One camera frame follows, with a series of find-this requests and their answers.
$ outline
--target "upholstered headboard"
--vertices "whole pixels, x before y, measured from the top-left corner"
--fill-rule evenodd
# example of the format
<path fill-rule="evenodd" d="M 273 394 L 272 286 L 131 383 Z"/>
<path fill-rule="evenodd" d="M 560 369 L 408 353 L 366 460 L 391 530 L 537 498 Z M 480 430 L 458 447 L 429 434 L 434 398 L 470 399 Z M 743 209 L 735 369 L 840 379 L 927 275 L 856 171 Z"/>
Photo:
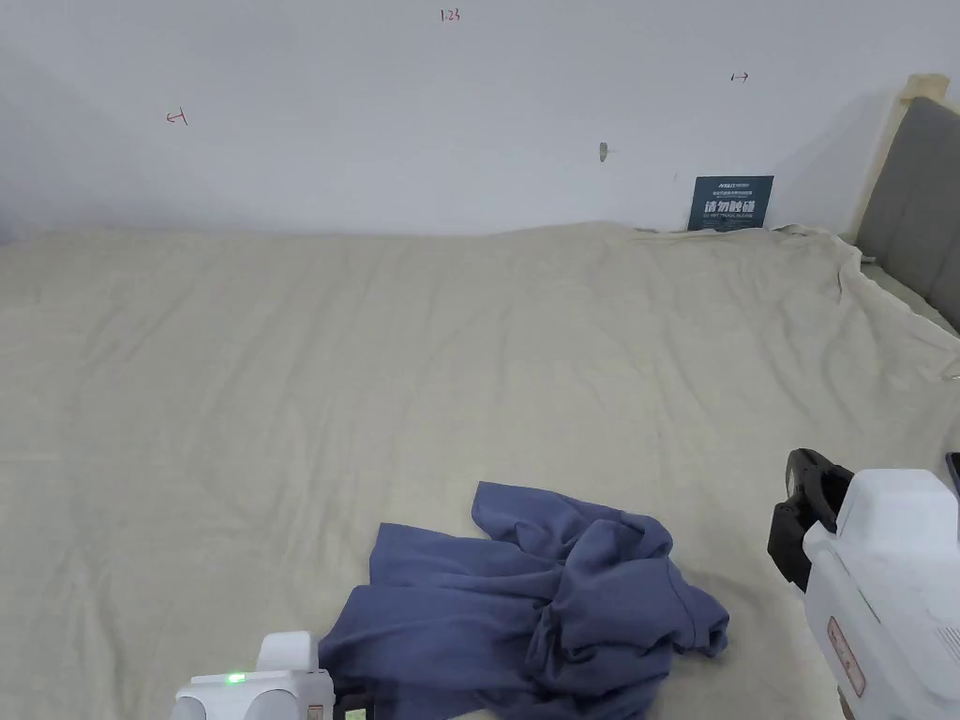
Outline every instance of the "upholstered headboard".
<path fill-rule="evenodd" d="M 931 77 L 941 100 L 900 96 L 856 244 L 960 329 L 960 114 L 942 101 L 946 78 L 915 76 Z"/>

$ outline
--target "sticker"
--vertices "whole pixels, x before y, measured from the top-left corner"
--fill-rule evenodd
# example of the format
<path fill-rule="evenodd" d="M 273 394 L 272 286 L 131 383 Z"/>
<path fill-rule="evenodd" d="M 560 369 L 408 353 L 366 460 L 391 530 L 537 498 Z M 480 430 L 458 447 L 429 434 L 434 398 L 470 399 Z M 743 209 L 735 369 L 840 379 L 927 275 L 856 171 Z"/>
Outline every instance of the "sticker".
<path fill-rule="evenodd" d="M 697 178 L 686 229 L 762 228 L 773 184 L 772 175 Z"/>
<path fill-rule="evenodd" d="M 840 664 L 843 665 L 843 669 L 847 671 L 847 678 L 850 680 L 850 684 L 853 685 L 853 692 L 856 693 L 858 698 L 862 698 L 863 691 L 867 689 L 867 679 L 863 677 L 863 670 L 860 669 L 860 664 L 856 661 L 853 650 L 851 650 L 850 645 L 847 644 L 847 639 L 843 637 L 843 631 L 840 630 L 837 619 L 833 616 L 830 617 L 830 622 L 827 623 L 827 637 L 830 638 L 830 644 L 836 651 L 837 658 L 840 659 Z"/>

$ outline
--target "red marking on wall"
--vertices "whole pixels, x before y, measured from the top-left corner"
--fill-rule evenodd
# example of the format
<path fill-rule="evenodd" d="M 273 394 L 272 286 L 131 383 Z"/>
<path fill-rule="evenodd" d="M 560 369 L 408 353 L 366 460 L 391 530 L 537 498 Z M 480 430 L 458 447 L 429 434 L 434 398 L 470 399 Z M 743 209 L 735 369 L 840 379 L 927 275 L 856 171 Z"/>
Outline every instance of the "red marking on wall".
<path fill-rule="evenodd" d="M 183 108 L 180 108 L 180 114 L 179 114 L 179 115 L 171 115 L 171 114 L 168 112 L 168 113 L 167 113 L 167 122 L 168 122 L 168 123 L 176 123 L 178 117 L 183 119 L 183 125 L 187 125 L 186 115 L 183 114 Z"/>

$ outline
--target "beige bed sheet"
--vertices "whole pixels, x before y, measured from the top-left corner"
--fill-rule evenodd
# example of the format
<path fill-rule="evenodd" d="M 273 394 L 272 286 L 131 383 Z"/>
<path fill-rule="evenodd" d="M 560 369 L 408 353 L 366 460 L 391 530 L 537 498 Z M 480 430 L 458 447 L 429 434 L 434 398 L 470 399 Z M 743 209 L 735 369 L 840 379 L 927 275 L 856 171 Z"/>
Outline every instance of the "beige bed sheet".
<path fill-rule="evenodd" d="M 944 476 L 960 341 L 828 235 L 72 232 L 0 249 L 0 716 L 157 720 L 480 480 L 658 517 L 730 610 L 650 717 L 839 717 L 766 555 L 798 446 Z"/>

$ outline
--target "red label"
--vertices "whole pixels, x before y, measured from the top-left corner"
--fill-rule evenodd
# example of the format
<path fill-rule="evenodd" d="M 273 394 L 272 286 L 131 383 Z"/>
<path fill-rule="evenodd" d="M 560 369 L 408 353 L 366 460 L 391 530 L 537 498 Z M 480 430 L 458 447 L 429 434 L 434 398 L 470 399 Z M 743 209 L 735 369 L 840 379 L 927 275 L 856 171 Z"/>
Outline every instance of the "red label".
<path fill-rule="evenodd" d="M 850 649 L 847 639 L 843 637 L 843 631 L 840 630 L 840 625 L 837 623 L 835 617 L 831 617 L 830 622 L 827 623 L 827 637 L 830 638 L 830 644 L 833 646 L 833 650 L 836 651 L 837 658 L 840 659 L 840 664 L 843 665 L 843 669 L 847 672 L 847 678 L 850 680 L 850 684 L 853 685 L 853 692 L 856 693 L 858 698 L 862 698 L 864 690 L 867 689 L 867 679 L 863 677 L 863 670 L 860 669 L 860 663 L 856 661 L 856 656 L 853 654 L 853 650 Z"/>

